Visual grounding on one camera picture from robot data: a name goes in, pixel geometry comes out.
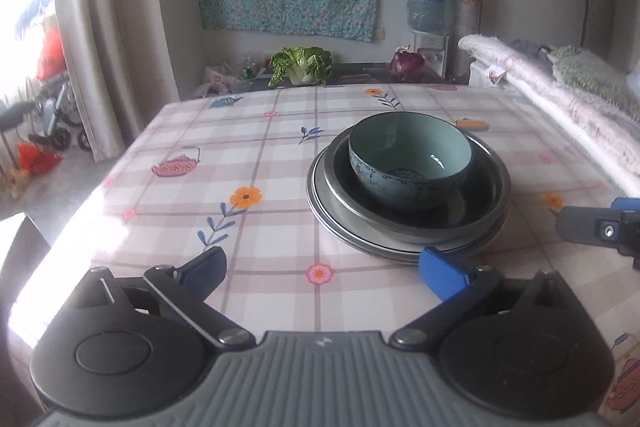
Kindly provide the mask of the wide steel basin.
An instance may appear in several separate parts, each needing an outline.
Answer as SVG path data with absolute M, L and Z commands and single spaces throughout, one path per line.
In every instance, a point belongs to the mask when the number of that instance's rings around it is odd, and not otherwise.
M 397 212 L 363 190 L 349 165 L 342 133 L 309 168 L 309 207 L 335 237 L 375 257 L 415 265 L 426 247 L 454 260 L 472 257 L 484 251 L 506 224 L 511 181 L 488 145 L 476 138 L 471 143 L 474 159 L 469 176 L 444 205 Z

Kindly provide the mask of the deep steel bowl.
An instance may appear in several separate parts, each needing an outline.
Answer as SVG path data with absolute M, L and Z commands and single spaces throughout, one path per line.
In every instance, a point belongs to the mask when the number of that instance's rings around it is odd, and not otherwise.
M 422 211 L 400 212 L 388 208 L 363 190 L 348 159 L 348 132 L 343 131 L 325 148 L 324 176 L 337 200 L 351 213 L 396 239 L 441 244 L 454 239 L 475 241 L 509 209 L 511 180 L 499 156 L 471 133 L 466 137 L 473 160 L 460 187 L 442 205 Z

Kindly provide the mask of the teal ceramic bowl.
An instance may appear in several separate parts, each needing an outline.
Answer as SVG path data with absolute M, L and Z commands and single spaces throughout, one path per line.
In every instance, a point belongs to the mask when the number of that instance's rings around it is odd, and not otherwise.
M 442 205 L 463 183 L 473 160 L 470 140 L 453 124 L 399 110 L 360 120 L 347 145 L 363 190 L 400 212 Z

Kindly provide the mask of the white ceramic plate with calligraphy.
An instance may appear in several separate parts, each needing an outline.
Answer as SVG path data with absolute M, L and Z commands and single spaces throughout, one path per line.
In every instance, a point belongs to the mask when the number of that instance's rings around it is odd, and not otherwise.
M 435 248 L 450 259 L 461 260 L 478 255 L 500 235 L 508 213 L 505 211 L 484 235 L 475 241 L 454 239 L 441 244 L 427 244 L 425 239 L 407 242 L 396 239 L 386 232 L 378 231 L 366 221 L 347 210 L 333 195 L 324 176 L 326 150 L 311 164 L 307 176 L 307 199 L 314 217 L 335 237 L 358 251 L 404 263 L 418 262 L 420 251 L 425 247 Z

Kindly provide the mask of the rolled white quilted bedding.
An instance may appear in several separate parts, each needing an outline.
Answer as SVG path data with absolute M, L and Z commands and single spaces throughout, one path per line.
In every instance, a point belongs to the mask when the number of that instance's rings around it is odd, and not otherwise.
M 556 81 L 548 48 L 539 50 L 550 64 L 544 67 L 497 37 L 468 35 L 458 47 L 503 69 L 504 80 L 562 127 L 627 195 L 639 195 L 639 121 L 597 95 Z

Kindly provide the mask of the plaid patterned tablecloth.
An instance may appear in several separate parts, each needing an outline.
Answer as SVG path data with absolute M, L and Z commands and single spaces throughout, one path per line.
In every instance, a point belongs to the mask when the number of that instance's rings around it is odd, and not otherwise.
M 512 181 L 506 226 L 482 261 L 509 277 L 560 272 L 611 347 L 602 414 L 639 421 L 639 274 L 611 249 L 564 243 L 555 213 L 607 206 L 620 189 L 521 95 L 435 86 L 262 91 L 165 106 L 89 196 L 24 291 L 36 342 L 93 265 L 137 277 L 181 265 L 207 244 L 229 272 L 209 304 L 255 335 L 268 331 L 389 334 L 436 303 L 416 269 L 360 253 L 320 225 L 306 201 L 311 161 L 362 118 L 392 109 L 472 131 Z

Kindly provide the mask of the green floral lace cushion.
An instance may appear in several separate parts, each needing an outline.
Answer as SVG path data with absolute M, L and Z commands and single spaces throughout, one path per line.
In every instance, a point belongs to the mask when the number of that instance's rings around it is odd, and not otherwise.
M 567 87 L 597 95 L 634 121 L 639 121 L 639 101 L 626 78 L 589 50 L 561 46 L 547 51 L 553 77 Z

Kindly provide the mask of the white plastic bag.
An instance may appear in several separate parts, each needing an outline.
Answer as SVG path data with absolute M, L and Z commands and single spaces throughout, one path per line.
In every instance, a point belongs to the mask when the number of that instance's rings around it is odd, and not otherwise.
M 232 75 L 224 66 L 206 66 L 203 82 L 194 92 L 195 98 L 211 98 L 215 95 L 239 94 L 250 91 L 253 83 L 249 79 Z

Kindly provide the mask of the wheelchair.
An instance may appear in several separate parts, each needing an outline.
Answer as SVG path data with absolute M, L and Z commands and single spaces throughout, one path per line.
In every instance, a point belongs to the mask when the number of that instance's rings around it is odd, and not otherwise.
M 41 128 L 40 132 L 37 128 L 29 132 L 29 142 L 63 152 L 76 139 L 81 150 L 92 151 L 67 72 L 41 80 L 40 90 L 31 100 L 9 106 L 1 103 L 1 139 L 4 145 L 8 144 L 6 132 L 17 131 L 28 117 L 36 117 Z

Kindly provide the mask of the purple red cabbage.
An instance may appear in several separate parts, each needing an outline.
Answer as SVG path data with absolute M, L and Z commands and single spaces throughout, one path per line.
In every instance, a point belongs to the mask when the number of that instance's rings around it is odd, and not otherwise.
M 398 48 L 388 65 L 388 71 L 396 82 L 421 82 L 425 72 L 424 57 L 407 48 Z

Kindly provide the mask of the green leafy cabbage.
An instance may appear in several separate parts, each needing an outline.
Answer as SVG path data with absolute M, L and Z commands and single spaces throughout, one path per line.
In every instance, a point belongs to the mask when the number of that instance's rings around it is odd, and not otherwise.
M 333 74 L 332 54 L 318 46 L 283 48 L 270 58 L 270 87 L 277 87 L 285 77 L 293 86 L 326 84 Z

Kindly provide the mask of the rolled patterned mat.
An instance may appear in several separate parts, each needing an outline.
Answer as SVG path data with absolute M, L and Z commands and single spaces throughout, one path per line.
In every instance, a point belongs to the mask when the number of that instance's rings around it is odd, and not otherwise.
M 483 0 L 458 0 L 456 33 L 459 38 L 478 33 L 482 9 Z

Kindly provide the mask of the red plastic bag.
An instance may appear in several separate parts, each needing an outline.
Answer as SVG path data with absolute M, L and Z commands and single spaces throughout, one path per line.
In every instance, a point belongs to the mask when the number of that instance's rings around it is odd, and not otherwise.
M 36 78 L 42 81 L 63 74 L 65 71 L 66 63 L 60 32 L 55 28 L 47 29 L 44 32 Z

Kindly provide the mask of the grey curtain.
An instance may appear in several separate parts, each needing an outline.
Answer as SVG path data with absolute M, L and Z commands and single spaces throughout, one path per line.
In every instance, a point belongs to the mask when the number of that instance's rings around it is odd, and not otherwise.
M 55 0 L 55 6 L 92 155 L 114 158 L 179 98 L 160 0 Z

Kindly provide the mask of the blue water jug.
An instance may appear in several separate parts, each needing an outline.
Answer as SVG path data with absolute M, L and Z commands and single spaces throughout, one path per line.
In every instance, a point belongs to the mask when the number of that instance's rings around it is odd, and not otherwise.
M 408 26 L 412 30 L 440 35 L 446 29 L 447 0 L 408 0 Z

